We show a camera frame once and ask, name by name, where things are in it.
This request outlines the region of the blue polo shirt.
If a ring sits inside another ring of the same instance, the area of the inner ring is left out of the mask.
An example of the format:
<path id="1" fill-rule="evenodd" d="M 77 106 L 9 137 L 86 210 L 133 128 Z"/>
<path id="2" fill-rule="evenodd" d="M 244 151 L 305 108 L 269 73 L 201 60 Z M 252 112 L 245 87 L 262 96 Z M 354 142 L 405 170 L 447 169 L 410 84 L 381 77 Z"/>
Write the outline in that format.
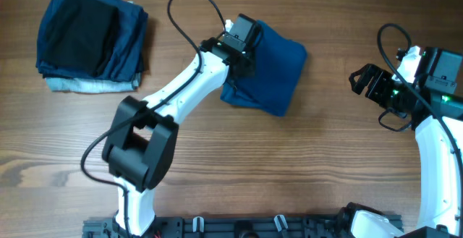
<path id="1" fill-rule="evenodd" d="M 307 61 L 305 47 L 259 20 L 263 34 L 255 48 L 255 74 L 224 84 L 220 99 L 238 107 L 285 116 Z"/>

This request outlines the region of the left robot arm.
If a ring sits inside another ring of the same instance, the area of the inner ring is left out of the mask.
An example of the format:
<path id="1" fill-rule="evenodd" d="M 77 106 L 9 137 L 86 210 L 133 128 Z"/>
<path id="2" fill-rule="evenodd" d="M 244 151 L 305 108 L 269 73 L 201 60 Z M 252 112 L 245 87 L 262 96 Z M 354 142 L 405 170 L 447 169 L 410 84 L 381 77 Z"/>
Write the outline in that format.
<path id="1" fill-rule="evenodd" d="M 174 157 L 180 124 L 212 91 L 233 77 L 254 74 L 258 21 L 239 14 L 223 34 L 203 41 L 190 65 L 158 92 L 117 107 L 102 159 L 118 186 L 113 228 L 119 237 L 148 237 L 156 219 L 155 188 Z"/>

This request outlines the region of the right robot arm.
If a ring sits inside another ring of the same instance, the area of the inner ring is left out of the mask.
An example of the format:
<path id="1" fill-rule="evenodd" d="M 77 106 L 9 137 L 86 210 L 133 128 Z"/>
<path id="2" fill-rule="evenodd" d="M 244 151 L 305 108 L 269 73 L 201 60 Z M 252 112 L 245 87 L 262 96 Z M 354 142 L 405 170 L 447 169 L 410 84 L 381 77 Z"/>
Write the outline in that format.
<path id="1" fill-rule="evenodd" d="M 417 227 L 405 233 L 375 210 L 349 205 L 338 229 L 352 237 L 460 237 L 462 230 L 462 98 L 457 75 L 462 55 L 417 46 L 398 51 L 398 74 L 366 64 L 351 73 L 356 94 L 402 119 L 415 132 L 420 152 L 421 201 Z"/>

